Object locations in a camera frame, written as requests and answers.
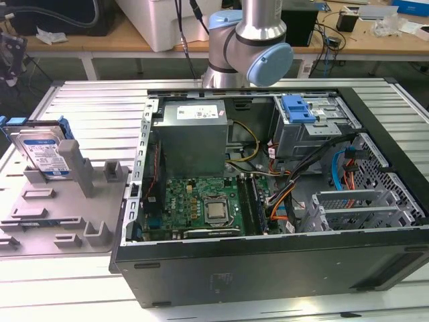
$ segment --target wooden desk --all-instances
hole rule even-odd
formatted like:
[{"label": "wooden desk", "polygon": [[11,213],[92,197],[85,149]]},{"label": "wooden desk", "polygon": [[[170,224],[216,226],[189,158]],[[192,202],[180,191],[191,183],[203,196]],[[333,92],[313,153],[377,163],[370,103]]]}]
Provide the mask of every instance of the wooden desk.
[{"label": "wooden desk", "polygon": [[[329,3],[332,11],[340,11],[344,3]],[[319,13],[318,20],[324,21],[329,13]],[[429,23],[429,18],[401,15],[409,21]],[[330,15],[324,23],[335,28],[338,15]],[[358,20],[352,33],[343,33],[347,45],[337,56],[339,60],[369,61],[429,61],[429,42],[414,35],[377,38],[371,32],[373,22]],[[335,36],[328,30],[328,35]],[[167,52],[151,51],[126,17],[120,17],[113,31],[106,37],[69,36],[69,41],[52,46],[43,44],[36,37],[28,37],[28,52],[36,57],[73,57],[82,60],[89,80],[97,80],[98,74],[93,58],[135,58],[141,69],[141,58],[184,58],[182,47],[176,46]],[[322,38],[314,33],[309,47],[294,48],[295,59],[301,60],[298,77],[306,78],[311,66],[322,50]],[[189,43],[192,58],[208,58],[208,42]]]}]

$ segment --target black box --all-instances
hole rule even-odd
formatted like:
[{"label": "black box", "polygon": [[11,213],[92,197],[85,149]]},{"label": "black box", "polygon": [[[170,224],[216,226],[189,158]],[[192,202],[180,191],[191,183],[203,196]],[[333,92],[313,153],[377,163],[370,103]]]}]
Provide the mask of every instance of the black box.
[{"label": "black box", "polygon": [[286,42],[292,47],[308,47],[313,36],[318,9],[309,1],[283,1],[282,20],[286,30]]},{"label": "black box", "polygon": [[[21,36],[37,34],[36,26],[46,32],[64,32],[68,35],[106,36],[115,22],[116,2],[114,0],[97,0],[100,18],[92,28],[80,28],[62,20],[41,13],[17,13],[11,19],[12,27]],[[7,6],[32,6],[61,13],[79,22],[91,22],[94,18],[93,0],[5,0]]]},{"label": "black box", "polygon": [[340,17],[336,22],[336,29],[339,32],[352,32],[353,29],[355,29],[357,18],[359,18],[359,16],[354,13],[349,14],[340,12]]}]

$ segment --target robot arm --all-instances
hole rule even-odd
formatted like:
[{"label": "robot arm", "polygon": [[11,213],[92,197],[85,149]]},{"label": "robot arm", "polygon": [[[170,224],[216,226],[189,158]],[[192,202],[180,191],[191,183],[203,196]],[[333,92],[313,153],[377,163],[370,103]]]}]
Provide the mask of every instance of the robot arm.
[{"label": "robot arm", "polygon": [[210,17],[209,66],[205,88],[268,87],[289,70],[293,51],[286,44],[282,0],[243,0],[243,10]]}]

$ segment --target power supply label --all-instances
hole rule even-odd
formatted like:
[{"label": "power supply label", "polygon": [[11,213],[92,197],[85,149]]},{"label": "power supply label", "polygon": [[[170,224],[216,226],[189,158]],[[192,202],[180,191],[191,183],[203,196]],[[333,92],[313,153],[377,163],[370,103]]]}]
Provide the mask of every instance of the power supply label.
[{"label": "power supply label", "polygon": [[28,156],[41,172],[52,176],[69,173],[66,161],[57,152],[55,140],[24,140],[23,143]]},{"label": "power supply label", "polygon": [[177,108],[177,119],[217,119],[216,105],[187,105]]}]

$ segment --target white storage box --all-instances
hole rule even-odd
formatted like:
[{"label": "white storage box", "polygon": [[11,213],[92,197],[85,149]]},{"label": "white storage box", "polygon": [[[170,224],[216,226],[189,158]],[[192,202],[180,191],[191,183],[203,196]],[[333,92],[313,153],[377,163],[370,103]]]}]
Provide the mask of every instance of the white storage box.
[{"label": "white storage box", "polygon": [[[172,49],[181,44],[174,0],[116,0],[131,23],[145,38],[154,52]],[[203,21],[222,7],[222,0],[197,0]],[[195,18],[189,0],[182,0],[182,25],[187,42],[208,40],[208,36]]]}]

